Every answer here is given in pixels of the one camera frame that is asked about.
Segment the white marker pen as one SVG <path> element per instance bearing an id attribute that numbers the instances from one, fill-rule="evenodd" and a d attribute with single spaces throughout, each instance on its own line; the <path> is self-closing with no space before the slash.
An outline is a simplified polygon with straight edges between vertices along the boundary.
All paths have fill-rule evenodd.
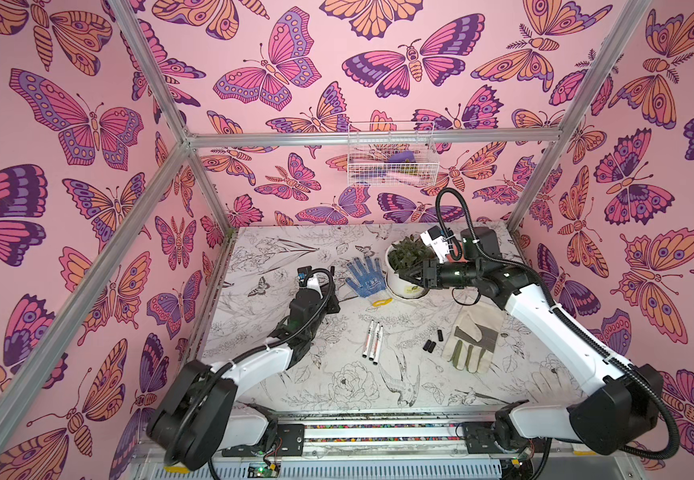
<path id="1" fill-rule="evenodd" d="M 366 345 L 363 356 L 369 360 L 374 359 L 375 343 L 379 333 L 380 325 L 376 321 L 370 323 L 369 332 L 367 335 Z"/>
<path id="2" fill-rule="evenodd" d="M 373 345 L 373 339 L 374 339 L 374 334 L 376 331 L 376 321 L 372 320 L 369 323 L 369 328 L 366 334 L 366 339 L 363 345 L 363 350 L 362 350 L 362 357 L 363 358 L 368 358 L 370 353 L 372 352 L 372 345 Z"/>
<path id="3" fill-rule="evenodd" d="M 372 350 L 370 352 L 369 359 L 373 362 L 374 365 L 377 365 L 379 363 L 379 358 L 380 358 L 380 353 L 381 353 L 381 348 L 382 348 L 382 343 L 383 343 L 383 337 L 384 337 L 384 326 L 379 325 L 377 327 L 376 333 L 375 333 L 375 338 L 372 346 Z"/>

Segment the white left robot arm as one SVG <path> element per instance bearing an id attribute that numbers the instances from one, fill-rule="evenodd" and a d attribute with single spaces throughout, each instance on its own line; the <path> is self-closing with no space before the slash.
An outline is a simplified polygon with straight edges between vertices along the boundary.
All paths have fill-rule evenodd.
<path id="1" fill-rule="evenodd" d="M 191 471 L 213 465 L 220 451 L 266 456 L 278 448 L 279 417 L 239 397 L 296 366 L 324 318 L 340 311 L 332 268 L 302 268 L 289 313 L 264 342 L 225 363 L 187 363 L 152 415 L 147 437 L 165 450 L 167 466 Z"/>

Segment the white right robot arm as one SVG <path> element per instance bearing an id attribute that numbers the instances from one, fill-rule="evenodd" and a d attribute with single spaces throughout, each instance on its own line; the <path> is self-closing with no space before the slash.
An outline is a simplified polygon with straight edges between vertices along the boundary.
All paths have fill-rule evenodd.
<path id="1" fill-rule="evenodd" d="M 496 445 L 524 449 L 534 439 L 583 444 L 593 452 L 622 451 L 666 460 L 680 448 L 677 421 L 662 398 L 664 379 L 651 365 L 636 366 L 584 328 L 557 302 L 533 268 L 502 257 L 496 234 L 469 222 L 460 234 L 445 224 L 422 233 L 436 256 L 399 272 L 426 290 L 474 288 L 479 298 L 525 325 L 568 369 L 584 392 L 568 405 L 528 400 L 495 414 Z"/>

